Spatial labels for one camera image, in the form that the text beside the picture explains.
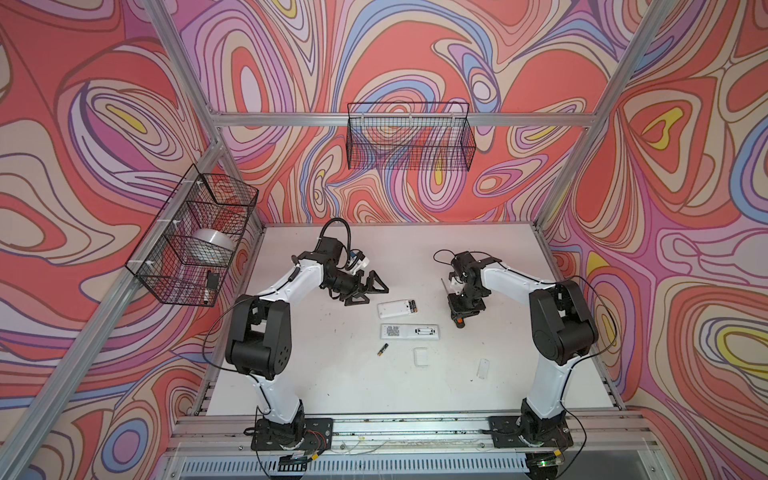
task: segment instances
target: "aluminum frame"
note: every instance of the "aluminum frame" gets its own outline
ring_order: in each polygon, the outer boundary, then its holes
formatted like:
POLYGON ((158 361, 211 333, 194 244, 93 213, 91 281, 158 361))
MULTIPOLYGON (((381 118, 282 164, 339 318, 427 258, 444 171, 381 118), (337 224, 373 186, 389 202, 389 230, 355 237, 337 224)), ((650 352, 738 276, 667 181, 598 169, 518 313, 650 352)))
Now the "aluminum frame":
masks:
MULTIPOLYGON (((174 26, 174 21, 168 13, 168 10, 165 8, 163 1, 144 0, 144 8, 150 19, 150 23, 160 39, 160 43, 163 45, 163 48, 165 48, 166 53, 168 53, 171 67, 178 76, 179 82, 182 84, 184 90, 187 91, 187 94, 192 100, 192 106, 197 114, 200 124, 203 126, 203 129, 211 141, 217 144, 226 145, 221 136, 221 132, 213 123, 210 116, 210 102, 205 97, 203 88, 200 86, 200 82, 194 74, 194 69, 192 69, 192 64, 187 56, 187 50, 181 42, 179 32, 174 26)), ((240 169, 237 168, 237 164, 232 157, 230 149, 227 148, 226 151, 226 155, 223 156, 221 167, 230 177, 242 180, 243 175, 241 174, 240 169)))
MULTIPOLYGON (((345 127, 346 113, 225 113, 211 115, 217 127, 345 127)), ((393 117, 397 114, 366 113, 366 117, 393 117)), ((597 119, 592 113, 558 114, 534 112, 527 114, 468 113, 473 127, 590 127, 597 119)))
MULTIPOLYGON (((220 144, 211 144, 197 164, 200 171, 210 171, 221 153, 220 144)), ((197 171, 190 171, 193 173, 181 181, 177 191, 168 199, 157 221, 136 249, 134 258, 147 256, 160 239, 166 227, 165 222, 170 221, 194 184, 197 171)), ((117 281, 5 440, 0 449, 2 480, 22 476, 140 287, 141 283, 128 269, 121 271, 117 281)))
MULTIPOLYGON (((533 234, 536 237, 536 240, 538 241, 538 245, 541 248, 541 251, 544 252, 544 256, 547 259, 547 262, 549 262, 549 268, 552 270, 552 275, 554 276, 554 279, 559 281, 565 280, 563 277, 562 272, 558 268, 557 262, 554 260, 554 254, 552 254, 552 249, 549 248, 549 244, 547 243, 547 240, 544 239, 544 234, 541 232, 541 227, 536 226, 535 224, 531 223, 531 229, 533 230, 533 234)), ((597 345, 593 345, 590 348, 590 354, 594 354, 599 352, 599 348, 597 345)), ((603 384, 608 388, 608 392, 613 397, 614 404, 619 410, 626 410, 627 406, 624 404, 624 399, 621 398, 621 394, 619 393, 618 389, 616 388, 616 384, 613 382, 613 379, 611 378, 611 375, 608 373, 608 369, 605 366, 605 363, 600 358, 600 356, 595 356, 592 359, 592 363, 594 364, 594 367, 598 370, 598 374, 600 374, 600 377, 603 379, 603 384)))
MULTIPOLYGON (((574 173, 585 162, 589 148, 597 140, 600 130, 629 82, 631 74, 642 59, 666 14, 676 3, 664 0, 651 2, 629 48, 620 60, 616 72, 608 81, 606 90, 593 114, 472 114, 471 124, 474 126, 565 125, 586 127, 574 148, 574 153, 549 190, 545 204, 536 217, 536 224, 540 223, 540 219, 547 218, 551 214, 557 206, 557 199, 563 192, 570 189, 574 173)), ((335 122, 341 120, 339 116, 344 119, 341 125, 346 124, 345 114, 220 114, 212 112, 197 77, 194 75, 194 70, 181 43, 178 31, 162 0, 144 0, 144 6, 161 44, 168 53, 174 70, 179 76, 182 87, 190 95, 200 123, 211 140, 211 144, 198 162, 201 171, 210 171, 213 162, 218 160, 217 157, 221 157, 223 169, 235 178, 242 178, 228 148, 223 155, 217 155, 222 153, 222 147, 226 147, 220 127, 254 124, 249 122, 258 122, 258 125, 333 126, 337 125, 335 122)), ((176 195, 175 197, 183 198, 184 195, 176 195)), ((175 213, 178 208, 177 202, 178 200, 169 201, 166 213, 163 215, 164 218, 167 216, 170 219, 175 213)), ((255 221, 258 233, 262 233, 261 222, 258 218, 255 221)), ((151 245, 153 239, 156 241, 161 231, 162 228, 155 224, 147 235, 142 249, 151 245)), ((248 276, 243 276, 243 282, 246 282, 248 278, 248 276)), ((128 271, 123 272, 118 281, 110 288, 94 315, 88 320, 40 393, 5 440, 5 444, 0 449, 1 480, 15 480, 24 473, 137 290, 138 281, 128 271)))
POLYGON ((654 40, 654 36, 664 23, 664 19, 669 15, 669 12, 677 4, 677 1, 653 0, 648 6, 648 10, 646 10, 640 25, 638 25, 634 36, 629 42, 627 50, 621 57, 616 71, 611 76, 611 79, 608 80, 598 106, 595 108, 597 117, 594 123, 581 132, 576 144, 574 144, 573 153, 568 157, 560 173, 554 179, 549 192, 547 192, 544 203, 534 219, 537 225, 541 224, 543 220, 547 220, 555 212, 562 195, 571 189, 576 173, 587 160, 592 145, 598 141, 603 126, 605 126, 608 117, 611 116, 611 112, 617 105, 621 93, 627 87, 632 74, 654 40))

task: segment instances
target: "wire basket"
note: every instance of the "wire basket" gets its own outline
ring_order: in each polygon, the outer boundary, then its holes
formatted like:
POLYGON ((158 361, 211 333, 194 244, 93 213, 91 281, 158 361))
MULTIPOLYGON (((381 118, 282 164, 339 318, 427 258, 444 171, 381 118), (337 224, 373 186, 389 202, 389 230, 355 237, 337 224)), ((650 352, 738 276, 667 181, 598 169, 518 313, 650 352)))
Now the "wire basket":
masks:
POLYGON ((347 104, 350 170, 463 170, 475 156, 469 104, 353 102, 347 104))
POLYGON ((159 241, 138 268, 130 266, 136 260, 129 260, 126 267, 162 303, 213 306, 258 194, 256 188, 227 175, 197 172, 194 185, 159 241), (204 229, 222 233, 229 240, 224 243, 233 247, 202 240, 199 232, 204 229))

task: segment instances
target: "small white object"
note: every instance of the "small white object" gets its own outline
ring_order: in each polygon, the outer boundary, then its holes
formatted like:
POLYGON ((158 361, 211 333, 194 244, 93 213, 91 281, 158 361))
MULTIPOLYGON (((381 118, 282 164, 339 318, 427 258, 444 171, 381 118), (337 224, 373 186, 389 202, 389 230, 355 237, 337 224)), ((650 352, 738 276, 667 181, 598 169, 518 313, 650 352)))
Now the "small white object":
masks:
POLYGON ((437 325, 382 323, 382 340, 440 340, 437 325))
POLYGON ((360 260, 358 263, 355 263, 355 266, 352 267, 352 269, 349 271, 349 274, 354 275, 355 273, 357 273, 357 270, 362 270, 366 268, 369 263, 371 263, 371 260, 368 257, 360 260))
POLYGON ((226 266, 230 262, 232 252, 235 250, 235 243, 225 233, 212 228, 200 228, 192 234, 192 237, 229 250, 229 252, 225 252, 218 248, 207 249, 203 246, 195 246, 191 249, 190 254, 199 261, 222 266, 226 266))
POLYGON ((413 363, 416 366, 429 366, 429 355, 426 348, 413 349, 413 363))
POLYGON ((462 289, 464 288, 460 283, 456 282, 456 278, 451 278, 450 282, 446 282, 444 278, 440 279, 442 281, 442 287, 445 289, 445 292, 450 295, 451 293, 455 293, 456 295, 459 295, 462 292, 462 289))
POLYGON ((478 366, 478 378, 480 378, 480 380, 488 378, 489 368, 491 368, 491 363, 487 359, 480 359, 480 365, 478 366))
POLYGON ((410 300, 396 300, 394 302, 380 303, 378 306, 379 318, 391 318, 393 316, 414 315, 419 310, 416 308, 416 301, 410 300))

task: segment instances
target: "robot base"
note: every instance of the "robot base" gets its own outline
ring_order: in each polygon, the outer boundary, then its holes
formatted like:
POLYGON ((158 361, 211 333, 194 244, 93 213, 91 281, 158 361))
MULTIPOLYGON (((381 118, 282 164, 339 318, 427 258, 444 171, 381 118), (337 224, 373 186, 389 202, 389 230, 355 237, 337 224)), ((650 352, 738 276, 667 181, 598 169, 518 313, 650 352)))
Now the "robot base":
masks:
POLYGON ((540 419, 523 399, 521 415, 488 417, 493 446, 497 449, 553 447, 565 450, 574 444, 565 412, 540 419))
POLYGON ((291 423, 271 422, 265 418, 256 420, 250 449, 268 452, 297 446, 299 450, 307 452, 328 450, 331 448, 332 436, 333 419, 305 419, 304 405, 300 403, 299 411, 291 423), (319 434, 322 439, 309 430, 319 434))

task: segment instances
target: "metal vent grille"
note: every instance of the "metal vent grille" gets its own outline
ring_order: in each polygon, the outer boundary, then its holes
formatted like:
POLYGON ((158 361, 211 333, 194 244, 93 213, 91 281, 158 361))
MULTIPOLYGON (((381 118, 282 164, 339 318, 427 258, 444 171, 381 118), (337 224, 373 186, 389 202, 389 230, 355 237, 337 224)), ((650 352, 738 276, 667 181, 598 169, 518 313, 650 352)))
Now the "metal vent grille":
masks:
MULTIPOLYGON (((270 476, 295 475, 278 472, 277 456, 262 455, 270 476)), ((522 473, 527 472, 525 453, 378 454, 328 455, 307 466, 304 475, 377 475, 425 473, 522 473)), ((252 477, 263 474, 256 457, 190 457, 181 469, 181 478, 216 476, 252 477)))

